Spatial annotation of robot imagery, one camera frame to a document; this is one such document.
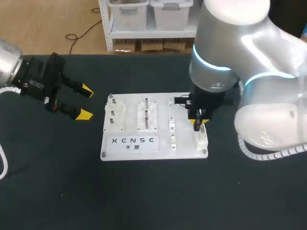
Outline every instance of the white cable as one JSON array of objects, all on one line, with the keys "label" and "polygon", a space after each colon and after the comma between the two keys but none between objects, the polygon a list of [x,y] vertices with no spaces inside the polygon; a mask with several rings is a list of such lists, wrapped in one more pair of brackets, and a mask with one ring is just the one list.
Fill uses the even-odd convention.
[{"label": "white cable", "polygon": [[[20,94],[21,89],[19,89],[17,87],[4,87],[4,88],[0,89],[0,94],[3,93],[3,92],[15,92],[15,93]],[[8,161],[5,157],[5,154],[4,154],[4,151],[1,147],[1,144],[0,144],[0,156],[1,156],[2,162],[3,162],[3,172],[0,174],[0,180],[1,180],[3,177],[5,177],[6,173],[8,172],[8,168],[9,168]]]},{"label": "white cable", "polygon": [[[239,81],[239,87],[240,87],[240,93],[242,95],[242,93],[244,91],[244,87],[243,87],[243,83],[241,81]],[[269,153],[269,154],[256,154],[256,153],[249,151],[246,148],[245,142],[240,135],[238,135],[238,142],[239,142],[239,146],[240,146],[242,152],[246,156],[248,156],[249,158],[251,158],[253,160],[257,160],[257,161],[271,161],[271,160],[276,160],[276,159],[279,159],[279,158],[288,157],[288,156],[291,156],[291,155],[295,155],[295,154],[307,151],[307,144],[305,144],[305,145],[296,146],[294,148],[285,149],[285,150],[279,151],[279,152],[273,152],[273,153]]]}]

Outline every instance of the black tablecloth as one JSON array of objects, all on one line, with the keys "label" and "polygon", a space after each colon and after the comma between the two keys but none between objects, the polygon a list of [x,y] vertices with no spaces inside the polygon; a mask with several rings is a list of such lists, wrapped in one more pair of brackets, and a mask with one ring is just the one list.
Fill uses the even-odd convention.
[{"label": "black tablecloth", "polygon": [[100,161],[107,96],[188,91],[188,55],[65,58],[67,74],[94,96],[63,88],[59,97],[93,112],[90,121],[47,112],[28,96],[0,96],[9,162],[0,181],[1,230],[307,228],[307,154],[247,158],[236,139],[235,106],[223,106],[208,124],[207,159]]}]

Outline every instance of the white label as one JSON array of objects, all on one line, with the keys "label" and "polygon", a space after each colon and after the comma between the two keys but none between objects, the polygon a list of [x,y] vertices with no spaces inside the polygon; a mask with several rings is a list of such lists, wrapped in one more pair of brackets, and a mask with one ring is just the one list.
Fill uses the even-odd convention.
[{"label": "white label", "polygon": [[106,153],[150,153],[159,151],[158,136],[113,136],[106,140]]}]

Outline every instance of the white storage box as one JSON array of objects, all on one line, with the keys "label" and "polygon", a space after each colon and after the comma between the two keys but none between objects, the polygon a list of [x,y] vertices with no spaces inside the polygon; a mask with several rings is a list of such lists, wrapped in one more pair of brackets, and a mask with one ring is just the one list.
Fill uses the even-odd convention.
[{"label": "white storage box", "polygon": [[185,30],[193,0],[151,0],[157,30]]},{"label": "white storage box", "polygon": [[109,3],[118,30],[144,30],[147,25],[147,6],[150,0],[140,3]]}]

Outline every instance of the wooden floor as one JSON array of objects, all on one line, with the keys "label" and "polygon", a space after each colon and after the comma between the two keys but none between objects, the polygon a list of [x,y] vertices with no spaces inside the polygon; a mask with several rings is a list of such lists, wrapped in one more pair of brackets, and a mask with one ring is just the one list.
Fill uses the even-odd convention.
[{"label": "wooden floor", "polygon": [[[68,54],[72,41],[65,35],[80,36],[101,19],[93,8],[98,0],[0,0],[0,38],[24,54]],[[102,24],[77,41],[72,53],[107,54]]]}]

